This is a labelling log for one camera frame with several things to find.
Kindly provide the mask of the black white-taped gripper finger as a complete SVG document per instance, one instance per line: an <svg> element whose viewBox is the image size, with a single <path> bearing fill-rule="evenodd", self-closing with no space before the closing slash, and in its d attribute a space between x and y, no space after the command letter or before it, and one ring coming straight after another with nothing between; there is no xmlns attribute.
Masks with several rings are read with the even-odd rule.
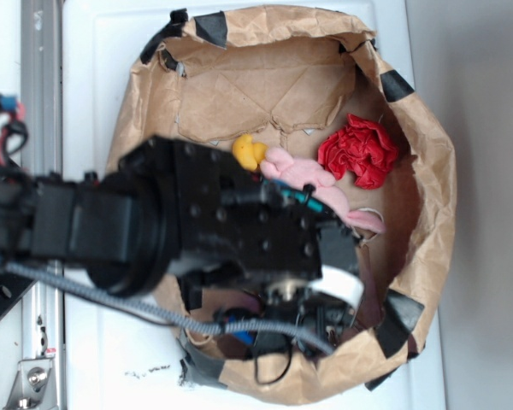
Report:
<svg viewBox="0 0 513 410"><path fill-rule="evenodd" d="M317 281L317 290L352 308L358 308L363 298L356 247L357 241L347 229L321 230L321 279Z"/></svg>

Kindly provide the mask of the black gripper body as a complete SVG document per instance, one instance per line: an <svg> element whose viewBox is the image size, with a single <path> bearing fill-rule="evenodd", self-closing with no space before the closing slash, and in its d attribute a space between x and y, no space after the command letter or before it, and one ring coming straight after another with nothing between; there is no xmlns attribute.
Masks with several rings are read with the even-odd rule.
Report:
<svg viewBox="0 0 513 410"><path fill-rule="evenodd" d="M153 137L123 156L119 170L140 199L156 200L163 272L200 273L203 285L237 289L321 278L314 212L232 154Z"/></svg>

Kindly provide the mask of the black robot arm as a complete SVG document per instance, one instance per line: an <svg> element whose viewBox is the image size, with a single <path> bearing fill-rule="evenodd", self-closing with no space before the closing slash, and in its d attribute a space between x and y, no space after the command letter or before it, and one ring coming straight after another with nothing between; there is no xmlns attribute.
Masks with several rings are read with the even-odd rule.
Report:
<svg viewBox="0 0 513 410"><path fill-rule="evenodd" d="M85 268L116 296L174 275L187 309L209 288L269 303L363 296L354 237L301 188L244 170L227 152L151 138L105 179L32 177L0 163L0 254Z"/></svg>

